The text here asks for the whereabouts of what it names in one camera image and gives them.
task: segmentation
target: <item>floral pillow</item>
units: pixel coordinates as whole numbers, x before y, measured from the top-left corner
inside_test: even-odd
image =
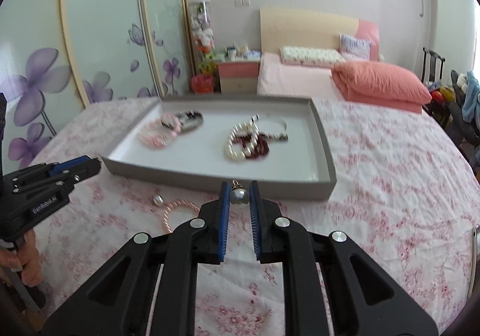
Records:
[[[282,63],[289,65],[307,65],[331,68],[345,62],[340,53],[333,49],[314,49],[312,47],[284,46],[280,49]]]
[[[340,53],[350,61],[370,60],[371,41],[340,34]]]

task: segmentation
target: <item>drawer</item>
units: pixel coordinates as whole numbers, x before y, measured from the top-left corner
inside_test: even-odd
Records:
[[[255,77],[258,78],[257,63],[222,63],[218,65],[220,78]]]
[[[221,78],[222,93],[257,93],[257,78],[230,77]]]

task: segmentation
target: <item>flower stem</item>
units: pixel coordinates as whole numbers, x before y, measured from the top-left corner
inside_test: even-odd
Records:
[[[52,122],[50,122],[49,117],[47,116],[47,113],[45,112],[45,110],[42,110],[42,118],[43,118],[43,121],[45,122],[45,125],[47,125],[47,127],[49,128],[49,131],[52,133],[52,135],[56,136],[57,132],[53,128]]]

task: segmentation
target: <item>human hand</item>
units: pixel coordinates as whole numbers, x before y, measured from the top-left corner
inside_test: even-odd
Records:
[[[40,253],[35,246],[35,232],[29,230],[23,236],[25,244],[15,255],[6,249],[0,249],[0,265],[7,268],[20,268],[22,270],[22,282],[28,287],[34,287],[42,282],[42,268],[40,265]]]

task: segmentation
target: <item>purple pillow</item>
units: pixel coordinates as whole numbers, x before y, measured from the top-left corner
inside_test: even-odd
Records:
[[[371,41],[366,39],[357,39],[350,35],[340,34],[340,54],[347,57],[370,60]]]

